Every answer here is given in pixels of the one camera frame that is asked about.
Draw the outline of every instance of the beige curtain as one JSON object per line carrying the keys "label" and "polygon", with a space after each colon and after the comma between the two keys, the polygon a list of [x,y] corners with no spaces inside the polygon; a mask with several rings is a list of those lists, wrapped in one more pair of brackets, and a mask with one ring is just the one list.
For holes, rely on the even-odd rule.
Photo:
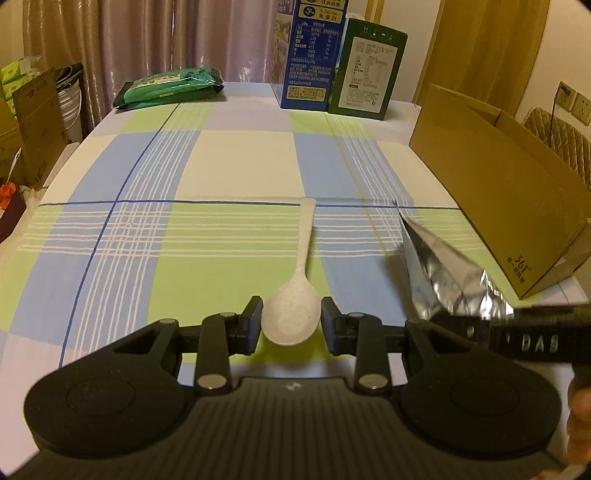
{"label": "beige curtain", "polygon": [[89,132],[129,80],[207,65],[263,82],[274,10],[272,0],[24,0],[25,54],[44,67],[83,63]]}
{"label": "beige curtain", "polygon": [[430,83],[515,115],[538,54],[550,0],[441,0],[414,102]]}

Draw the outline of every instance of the green box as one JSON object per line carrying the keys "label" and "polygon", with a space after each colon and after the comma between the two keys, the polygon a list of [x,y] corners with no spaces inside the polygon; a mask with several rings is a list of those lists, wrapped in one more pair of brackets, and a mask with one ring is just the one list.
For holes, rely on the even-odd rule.
{"label": "green box", "polygon": [[383,120],[408,35],[349,18],[328,112]]}

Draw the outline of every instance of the chair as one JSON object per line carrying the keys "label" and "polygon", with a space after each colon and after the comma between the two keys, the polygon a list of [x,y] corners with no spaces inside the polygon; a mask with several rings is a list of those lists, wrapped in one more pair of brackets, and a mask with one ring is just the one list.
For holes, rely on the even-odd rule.
{"label": "chair", "polygon": [[[542,142],[548,145],[550,113],[536,107],[523,122]],[[550,148],[572,168],[591,190],[591,142],[575,127],[554,116]]]}

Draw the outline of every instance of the finger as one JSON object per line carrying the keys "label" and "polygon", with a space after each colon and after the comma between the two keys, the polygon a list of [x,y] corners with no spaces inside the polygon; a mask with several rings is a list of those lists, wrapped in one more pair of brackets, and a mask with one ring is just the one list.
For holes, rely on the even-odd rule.
{"label": "finger", "polygon": [[584,388],[573,394],[570,411],[579,420],[591,423],[591,388]]}
{"label": "finger", "polygon": [[573,399],[573,395],[577,392],[577,390],[579,390],[579,387],[577,385],[577,382],[573,378],[569,383],[569,390],[567,393],[567,398],[569,399],[569,405],[570,405],[571,400]]}
{"label": "finger", "polygon": [[560,474],[560,472],[558,472],[556,470],[544,470],[543,472],[538,473],[531,480],[553,480],[559,474]]}
{"label": "finger", "polygon": [[591,460],[591,442],[578,442],[569,439],[566,456],[571,464],[586,465]]}
{"label": "finger", "polygon": [[566,431],[570,438],[578,442],[591,442],[591,423],[580,421],[572,413],[566,422]]}

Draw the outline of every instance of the electrical outlet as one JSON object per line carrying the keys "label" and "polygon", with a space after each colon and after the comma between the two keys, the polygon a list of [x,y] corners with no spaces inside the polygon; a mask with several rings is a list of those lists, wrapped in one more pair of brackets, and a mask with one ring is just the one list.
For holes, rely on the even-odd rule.
{"label": "electrical outlet", "polygon": [[558,97],[556,97],[556,105],[559,105],[567,112],[570,112],[573,108],[574,100],[577,98],[577,91],[566,85],[564,82],[560,82],[558,88],[560,90],[558,91]]}
{"label": "electrical outlet", "polygon": [[578,93],[571,113],[573,117],[578,118],[585,125],[589,125],[591,123],[591,100]]}

